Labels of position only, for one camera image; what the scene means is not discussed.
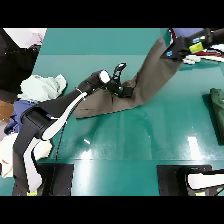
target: brown cardboard box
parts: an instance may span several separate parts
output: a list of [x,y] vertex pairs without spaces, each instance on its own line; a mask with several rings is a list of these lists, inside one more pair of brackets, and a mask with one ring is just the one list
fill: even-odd
[[14,110],[13,104],[0,100],[0,121],[9,122],[9,118]]

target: teal tabletop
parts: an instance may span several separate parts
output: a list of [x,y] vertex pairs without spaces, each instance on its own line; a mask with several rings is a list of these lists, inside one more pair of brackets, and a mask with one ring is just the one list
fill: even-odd
[[[49,28],[33,74],[67,80],[65,93],[92,72],[112,73],[126,62],[131,79],[166,28]],[[73,163],[72,195],[159,195],[156,165],[211,164],[224,168],[224,146],[209,101],[211,88],[224,87],[224,66],[203,60],[183,65],[145,105],[92,118],[72,114],[58,162]],[[52,139],[54,162],[61,131]],[[10,195],[13,179],[0,179],[0,195]]]

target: yellow label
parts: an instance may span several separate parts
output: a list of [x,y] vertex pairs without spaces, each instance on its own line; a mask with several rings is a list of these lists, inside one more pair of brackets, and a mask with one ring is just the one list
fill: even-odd
[[203,51],[204,50],[201,42],[190,46],[189,49],[190,49],[191,53],[197,53],[199,51]]
[[196,196],[205,196],[205,192],[198,192],[198,193],[195,193]]
[[27,196],[37,196],[37,191],[30,192],[30,193],[27,192]]

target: black base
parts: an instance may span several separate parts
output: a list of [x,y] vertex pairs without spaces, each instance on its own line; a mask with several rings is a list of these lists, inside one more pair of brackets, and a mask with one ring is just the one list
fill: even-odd
[[196,196],[203,192],[205,196],[213,196],[217,193],[217,188],[194,191],[183,187],[178,179],[180,168],[197,168],[200,172],[211,171],[211,165],[157,165],[157,175],[160,196]]
[[[71,196],[73,164],[39,163],[38,167],[43,183],[37,190],[37,196]],[[27,190],[15,181],[12,196],[27,196]]]

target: navy blue fabric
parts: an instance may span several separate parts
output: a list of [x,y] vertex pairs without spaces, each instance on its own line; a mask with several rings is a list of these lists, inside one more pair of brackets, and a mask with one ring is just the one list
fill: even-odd
[[202,31],[203,28],[173,28],[176,37],[189,37],[197,32]]
[[10,117],[9,123],[6,125],[4,129],[4,133],[6,135],[11,134],[12,132],[19,133],[22,127],[22,123],[20,122],[20,117],[22,113],[34,105],[36,104],[30,103],[26,100],[15,101],[13,114]]

